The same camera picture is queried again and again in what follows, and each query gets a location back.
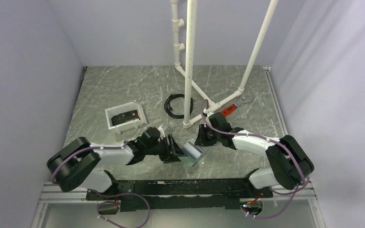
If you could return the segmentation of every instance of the white wall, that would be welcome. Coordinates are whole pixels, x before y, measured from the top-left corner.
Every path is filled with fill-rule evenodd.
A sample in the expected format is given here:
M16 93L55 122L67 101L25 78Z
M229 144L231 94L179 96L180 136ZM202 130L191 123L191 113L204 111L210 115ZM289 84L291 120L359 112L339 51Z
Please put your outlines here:
M272 65L328 228L365 228L365 1L307 0Z
M304 1L279 2L256 65L272 65ZM49 2L85 66L174 64L170 0ZM268 5L269 0L198 1L195 64L246 65ZM178 6L186 21L187 0Z
M30 227L81 75L46 0L0 0L0 228Z

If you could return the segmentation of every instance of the white plastic bin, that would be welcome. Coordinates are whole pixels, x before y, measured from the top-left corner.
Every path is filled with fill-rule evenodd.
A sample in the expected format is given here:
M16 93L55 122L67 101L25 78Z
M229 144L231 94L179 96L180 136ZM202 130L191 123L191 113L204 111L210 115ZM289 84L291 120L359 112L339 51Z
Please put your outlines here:
M113 126L113 123L111 122L111 118L113 116L116 116L121 113L129 112L132 110L138 110L140 119L132 120L132 121L129 121L126 123L122 123L122 124ZM106 118L107 118L108 129L109 130L114 129L118 134L121 134L122 132L131 130L134 128L138 129L140 126L147 124L142 105L137 104L135 102L129 102L129 103L115 106L112 108L107 108L105 110L105 113L106 113Z

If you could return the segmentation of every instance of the black cable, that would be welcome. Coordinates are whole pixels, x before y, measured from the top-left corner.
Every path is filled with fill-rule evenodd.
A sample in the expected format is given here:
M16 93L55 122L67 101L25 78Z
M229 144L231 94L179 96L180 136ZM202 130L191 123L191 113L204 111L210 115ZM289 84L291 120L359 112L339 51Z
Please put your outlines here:
M167 114L174 118L174 119L183 119L184 118L184 114L182 115L175 115L173 114L173 108L171 108L170 106L170 102L176 98L180 98L180 97L185 97L184 94L171 94L166 102L164 103L164 110L167 112ZM194 99L192 99L191 97L191 106L190 106L190 114L192 113L192 110L194 109Z

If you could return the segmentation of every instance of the wrench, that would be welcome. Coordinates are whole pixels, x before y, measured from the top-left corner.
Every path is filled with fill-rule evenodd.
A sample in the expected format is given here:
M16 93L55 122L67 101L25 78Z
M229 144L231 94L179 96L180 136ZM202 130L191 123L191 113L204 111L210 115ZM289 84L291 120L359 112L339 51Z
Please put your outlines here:
M246 99L245 97L240 97L240 100L235 103L235 104L232 104L230 105L229 107L223 109L223 111L221 111L221 113L223 114L223 116L227 116L229 115L230 113L232 113L234 110L236 110L236 108L244 103L250 103L252 101L252 97L250 97L249 99Z

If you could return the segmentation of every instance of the gray marble pattern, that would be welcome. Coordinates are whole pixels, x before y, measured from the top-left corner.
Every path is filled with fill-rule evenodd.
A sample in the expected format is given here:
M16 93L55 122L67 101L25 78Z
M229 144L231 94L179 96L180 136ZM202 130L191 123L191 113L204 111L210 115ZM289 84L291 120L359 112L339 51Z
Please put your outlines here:
M193 79L206 94L218 102L237 90L245 66L194 66ZM196 138L198 124L183 128L183 120L172 119L163 109L171 93L184 93L184 77L173 66L95 66L88 67L75 105L65 145L79 136L90 142L118 144L135 139L151 126L166 125L179 145ZM244 97L253 102L243 104L227 116L232 127L242 127L250 132L269 137L283 136L276 115L273 98L262 67L252 69ZM191 117L200 113L203 99L192 89L195 99ZM232 100L223 108L235 103ZM107 127L106 108L127 102L143 106L147 124L138 130L118 135ZM183 113L183 99L172 101L174 113ZM206 147L203 159L192 167L182 162L163 164L157 156L146 156L135 165L106 165L98 169L109 170L118 180L146 179L193 179L244 177L255 168L269 166L263 157L240 150L232 150L218 144Z

